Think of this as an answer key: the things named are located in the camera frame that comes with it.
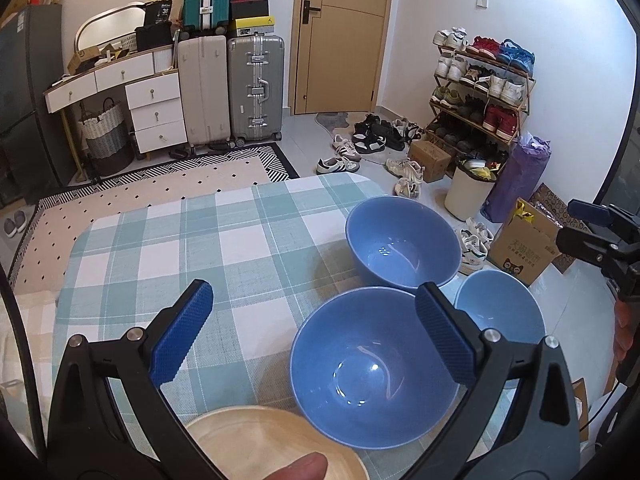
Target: blue bowl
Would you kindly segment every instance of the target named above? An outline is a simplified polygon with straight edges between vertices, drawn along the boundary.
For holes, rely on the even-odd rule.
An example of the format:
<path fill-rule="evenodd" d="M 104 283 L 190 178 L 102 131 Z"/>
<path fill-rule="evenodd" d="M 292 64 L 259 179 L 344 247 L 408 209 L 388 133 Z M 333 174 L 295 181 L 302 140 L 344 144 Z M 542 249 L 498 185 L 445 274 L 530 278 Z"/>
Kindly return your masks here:
<path fill-rule="evenodd" d="M 415 294 L 424 282 L 448 283 L 462 261 L 460 242 L 434 210 L 399 196 L 378 196 L 358 204 L 346 234 L 355 267 L 366 285 Z"/>
<path fill-rule="evenodd" d="M 414 303 L 395 288 L 357 288 L 302 324 L 291 386 L 320 433 L 345 446 L 388 449 L 423 436 L 447 413 L 458 385 Z"/>
<path fill-rule="evenodd" d="M 478 270 L 458 290 L 455 307 L 480 330 L 495 328 L 509 341 L 539 343 L 546 335 L 538 302 L 519 280 L 501 270 Z M 517 380 L 507 381 L 507 389 Z"/>

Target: refrigerator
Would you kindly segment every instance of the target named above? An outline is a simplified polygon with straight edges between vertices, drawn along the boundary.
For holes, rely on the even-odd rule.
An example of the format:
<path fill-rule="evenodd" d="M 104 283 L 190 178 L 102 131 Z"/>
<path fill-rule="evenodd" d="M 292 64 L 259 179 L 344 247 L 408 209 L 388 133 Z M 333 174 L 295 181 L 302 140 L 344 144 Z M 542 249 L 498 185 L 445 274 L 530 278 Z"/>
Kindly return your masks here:
<path fill-rule="evenodd" d="M 0 146 L 22 196 L 35 203 L 76 171 L 62 119 L 43 92 L 64 73 L 62 6 L 27 6 L 0 29 Z"/>

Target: wooden door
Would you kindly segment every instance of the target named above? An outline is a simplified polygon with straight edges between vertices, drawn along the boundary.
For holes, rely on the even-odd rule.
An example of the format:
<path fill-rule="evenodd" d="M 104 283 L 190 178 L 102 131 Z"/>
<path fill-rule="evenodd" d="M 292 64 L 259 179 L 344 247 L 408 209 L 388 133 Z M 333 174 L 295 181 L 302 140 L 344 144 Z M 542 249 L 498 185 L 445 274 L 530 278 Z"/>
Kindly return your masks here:
<path fill-rule="evenodd" d="M 370 110 L 386 0 L 302 0 L 300 8 L 294 113 Z"/>

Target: white dresser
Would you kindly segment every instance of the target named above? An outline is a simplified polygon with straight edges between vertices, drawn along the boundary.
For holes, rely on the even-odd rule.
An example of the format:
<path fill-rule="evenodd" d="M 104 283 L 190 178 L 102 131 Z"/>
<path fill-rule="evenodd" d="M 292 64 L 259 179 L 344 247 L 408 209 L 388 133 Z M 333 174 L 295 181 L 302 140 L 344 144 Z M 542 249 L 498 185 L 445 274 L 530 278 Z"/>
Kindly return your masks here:
<path fill-rule="evenodd" d="M 141 153 L 187 142 L 177 70 L 156 74 L 125 88 Z"/>

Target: screw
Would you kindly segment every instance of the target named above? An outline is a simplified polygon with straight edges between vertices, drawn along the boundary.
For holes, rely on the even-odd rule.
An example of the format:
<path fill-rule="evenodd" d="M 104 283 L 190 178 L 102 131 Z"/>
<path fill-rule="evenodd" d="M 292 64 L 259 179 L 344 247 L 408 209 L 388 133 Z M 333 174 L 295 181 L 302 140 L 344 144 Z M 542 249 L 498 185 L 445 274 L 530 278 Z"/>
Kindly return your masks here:
<path fill-rule="evenodd" d="M 69 346 L 75 348 L 82 344 L 82 336 L 80 334 L 73 335 L 69 338 Z"/>
<path fill-rule="evenodd" d="M 545 344 L 549 348 L 558 348 L 560 346 L 560 342 L 558 341 L 558 338 L 552 335 L 548 335 L 545 337 Z"/>
<path fill-rule="evenodd" d="M 484 331 L 484 338 L 492 343 L 500 341 L 502 335 L 495 328 L 489 328 Z"/>
<path fill-rule="evenodd" d="M 139 327 L 130 328 L 127 332 L 127 339 L 129 341 L 140 341 L 142 336 L 145 335 L 145 331 Z"/>

